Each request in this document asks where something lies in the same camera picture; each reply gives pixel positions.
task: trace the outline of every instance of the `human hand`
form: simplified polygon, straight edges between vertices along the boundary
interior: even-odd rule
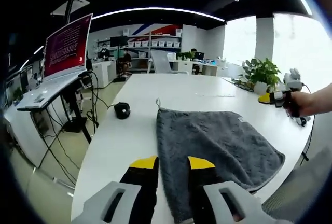
[[[299,107],[299,113],[301,117],[306,117],[316,114],[316,107],[314,106],[313,95],[303,92],[292,92],[292,101]],[[286,109],[287,112],[292,115],[291,109]]]

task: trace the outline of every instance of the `ceiling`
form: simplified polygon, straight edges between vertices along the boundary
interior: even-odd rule
[[[6,20],[9,33],[17,33],[15,44],[8,46],[11,63],[20,66],[33,52],[45,43],[52,32],[64,24],[63,16],[51,12],[67,0],[7,0]],[[275,11],[305,14],[299,0],[87,0],[89,5],[71,14],[71,20],[88,13],[103,13],[136,7],[171,7],[209,13],[229,21],[248,15],[270,16]],[[220,21],[189,13],[172,11],[135,11],[94,20],[91,31],[134,23],[183,23],[204,29],[225,24]]]

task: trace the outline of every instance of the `bright window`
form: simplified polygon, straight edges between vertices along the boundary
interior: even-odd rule
[[[274,14],[272,61],[280,78],[297,68],[301,81],[311,91],[332,82],[332,45],[323,26],[316,20],[290,14]]]
[[[255,56],[256,17],[239,18],[227,22],[223,57],[227,62],[242,65]]]

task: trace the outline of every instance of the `black computer mouse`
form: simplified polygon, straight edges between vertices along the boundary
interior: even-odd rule
[[[114,111],[118,119],[127,119],[130,114],[129,104],[120,102],[114,106]]]

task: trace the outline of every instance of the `gray towel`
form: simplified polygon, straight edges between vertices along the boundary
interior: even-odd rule
[[[158,156],[168,205],[175,223],[192,218],[188,195],[188,156],[212,162],[217,175],[253,191],[281,168],[285,156],[239,114],[182,112],[160,108]]]

